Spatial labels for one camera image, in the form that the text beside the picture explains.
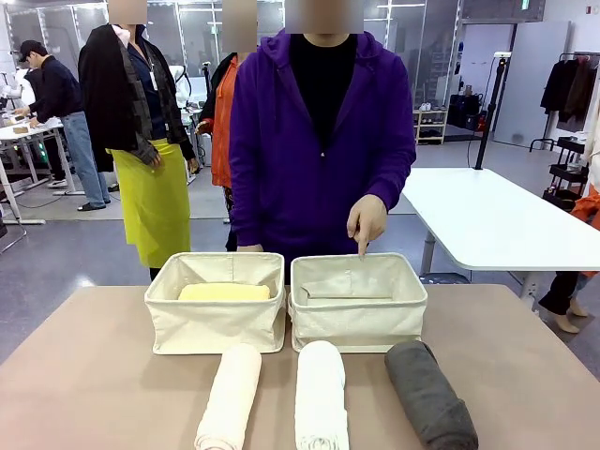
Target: yellow apron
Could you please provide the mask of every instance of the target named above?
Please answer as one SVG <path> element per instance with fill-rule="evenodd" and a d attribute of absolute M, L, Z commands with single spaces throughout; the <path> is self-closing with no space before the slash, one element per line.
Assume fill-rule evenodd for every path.
<path fill-rule="evenodd" d="M 181 149 L 151 141 L 162 160 L 157 169 L 122 150 L 110 150 L 119 186 L 125 236 L 145 267 L 160 268 L 175 253 L 190 251 L 189 197 Z"/>

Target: shoe rack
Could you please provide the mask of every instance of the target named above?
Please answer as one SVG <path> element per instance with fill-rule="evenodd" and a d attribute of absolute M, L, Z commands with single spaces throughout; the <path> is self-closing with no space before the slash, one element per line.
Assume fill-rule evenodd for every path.
<path fill-rule="evenodd" d="M 417 144 L 443 143 L 448 123 L 446 107 L 422 107 L 412 112 L 414 138 Z"/>

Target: rolled cream towel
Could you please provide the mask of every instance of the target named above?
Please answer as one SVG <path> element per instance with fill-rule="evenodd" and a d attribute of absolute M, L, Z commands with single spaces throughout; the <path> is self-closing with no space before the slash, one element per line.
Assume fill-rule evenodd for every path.
<path fill-rule="evenodd" d="M 338 349 L 309 343 L 298 356 L 295 439 L 297 450 L 348 450 L 344 408 L 346 373 Z"/>
<path fill-rule="evenodd" d="M 198 425 L 196 450 L 242 450 L 261 361 L 261 354 L 248 344 L 235 345 L 221 356 Z"/>

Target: fabric storage basket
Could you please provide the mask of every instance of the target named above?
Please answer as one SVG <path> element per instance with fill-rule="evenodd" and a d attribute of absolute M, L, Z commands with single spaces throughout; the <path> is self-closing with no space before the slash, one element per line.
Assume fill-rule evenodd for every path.
<path fill-rule="evenodd" d="M 235 282 L 268 286 L 266 302 L 180 301 L 188 284 Z M 179 253 L 146 291 L 156 354 L 223 353 L 247 343 L 261 353 L 283 347 L 283 257 L 275 253 Z"/>
<path fill-rule="evenodd" d="M 421 337 L 427 292 L 402 255 L 292 262 L 292 345 L 327 340 L 342 353 L 385 353 Z"/>

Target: white desk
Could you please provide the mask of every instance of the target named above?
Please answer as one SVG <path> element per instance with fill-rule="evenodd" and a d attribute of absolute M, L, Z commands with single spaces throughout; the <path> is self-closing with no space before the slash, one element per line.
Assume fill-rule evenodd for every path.
<path fill-rule="evenodd" d="M 489 170 L 413 169 L 403 191 L 428 228 L 421 273 L 435 242 L 464 269 L 535 273 L 600 270 L 600 232 Z"/>
<path fill-rule="evenodd" d="M 19 145 L 21 147 L 22 153 L 27 160 L 27 165 L 29 166 L 29 170 L 31 171 L 31 177 L 33 180 L 33 184 L 28 188 L 34 188 L 42 183 L 45 183 L 47 180 L 38 180 L 38 176 L 36 174 L 36 169 L 33 164 L 33 160 L 31 158 L 31 154 L 29 152 L 29 142 L 28 139 L 40 139 L 43 142 L 44 136 L 53 135 L 56 139 L 56 143 L 58 144 L 58 153 L 61 159 L 62 166 L 65 170 L 65 177 L 67 179 L 67 192 L 60 192 L 58 195 L 64 195 L 65 193 L 75 193 L 75 185 L 73 183 L 73 177 L 71 176 L 71 172 L 67 162 L 67 156 L 65 154 L 65 149 L 63 148 L 62 140 L 60 139 L 60 134 L 58 129 L 61 128 L 63 124 L 61 121 L 55 117 L 50 119 L 43 125 L 35 128 L 29 128 L 27 133 L 15 133 L 15 127 L 27 127 L 27 122 L 22 121 L 20 124 L 10 126 L 10 127 L 2 127 L 0 128 L 0 152 L 9 149 L 13 145 Z M 19 211 L 19 205 L 17 204 L 16 197 L 20 195 L 22 192 L 13 192 L 12 186 L 10 185 L 7 177 L 7 173 L 4 169 L 4 165 L 2 164 L 2 160 L 0 159 L 0 181 L 2 182 L 2 186 L 4 187 L 4 191 L 7 194 L 8 203 L 10 204 L 10 209 L 12 209 L 13 215 L 15 217 L 15 221 L 6 220 L 6 224 L 18 224 L 22 226 L 22 235 L 17 238 L 16 241 L 10 243 L 7 247 L 0 250 L 0 253 L 13 246 L 16 242 L 23 239 L 26 236 L 26 231 L 23 228 L 23 225 L 43 225 L 45 220 L 40 219 L 29 219 L 22 220 L 21 212 Z"/>

